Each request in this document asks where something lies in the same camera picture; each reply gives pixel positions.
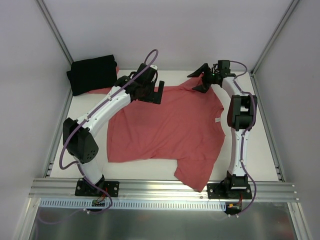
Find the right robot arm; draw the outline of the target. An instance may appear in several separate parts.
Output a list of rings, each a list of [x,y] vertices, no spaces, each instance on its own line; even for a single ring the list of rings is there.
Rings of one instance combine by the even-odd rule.
[[[240,74],[231,72],[231,63],[244,67]],[[210,192],[219,197],[235,198],[251,194],[249,180],[252,177],[247,171],[247,147],[250,132],[256,123],[258,99],[249,91],[244,91],[238,78],[245,75],[248,68],[234,60],[219,60],[212,67],[204,63],[188,78],[201,77],[201,83],[192,89],[206,93],[212,85],[219,85],[230,97],[227,112],[227,125],[231,130],[231,160],[226,177]]]

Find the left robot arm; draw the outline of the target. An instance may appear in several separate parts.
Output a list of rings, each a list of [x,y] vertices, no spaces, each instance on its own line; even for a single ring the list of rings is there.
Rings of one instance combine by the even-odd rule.
[[[115,196],[98,167],[99,147],[95,137],[116,113],[133,101],[160,104],[164,84],[164,81],[158,81],[156,65],[141,63],[137,71],[118,78],[109,93],[89,112],[63,122],[63,147],[59,160],[62,161],[64,153],[68,152],[82,174],[76,185],[76,196],[100,197],[105,192]]]

